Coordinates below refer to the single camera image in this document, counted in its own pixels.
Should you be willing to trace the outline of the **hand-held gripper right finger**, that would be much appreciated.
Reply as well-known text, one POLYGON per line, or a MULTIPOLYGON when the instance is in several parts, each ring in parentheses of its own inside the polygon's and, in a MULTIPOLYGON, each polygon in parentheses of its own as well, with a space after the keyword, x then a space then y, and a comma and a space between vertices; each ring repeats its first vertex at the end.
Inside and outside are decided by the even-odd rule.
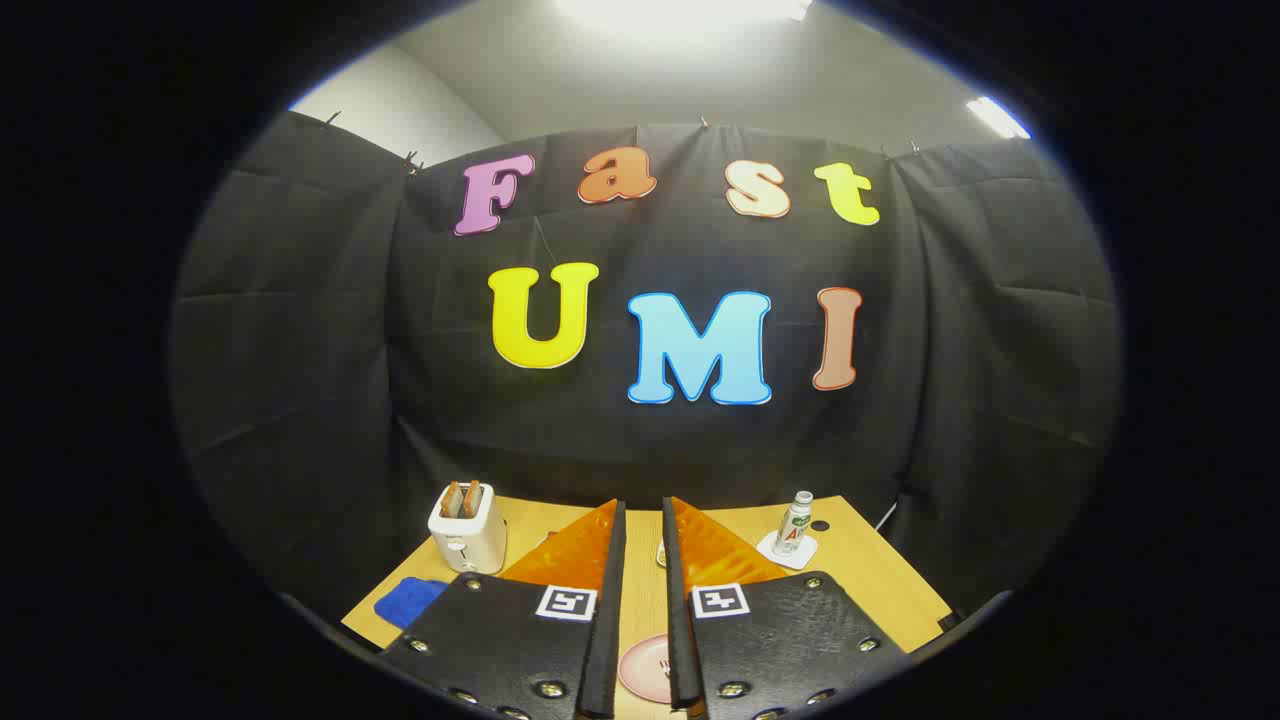
POLYGON ((663 500, 671 705, 690 719, 814 719, 914 664, 826 571, 694 585, 692 527, 663 500))

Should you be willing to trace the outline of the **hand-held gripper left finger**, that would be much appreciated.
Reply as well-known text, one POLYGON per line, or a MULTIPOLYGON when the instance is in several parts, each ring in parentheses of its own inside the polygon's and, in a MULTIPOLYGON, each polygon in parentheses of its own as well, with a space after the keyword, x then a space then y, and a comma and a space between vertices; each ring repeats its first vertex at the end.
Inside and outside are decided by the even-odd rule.
POLYGON ((379 662, 497 719, 612 719, 626 509, 609 501, 544 541, 539 583, 457 575, 379 662))

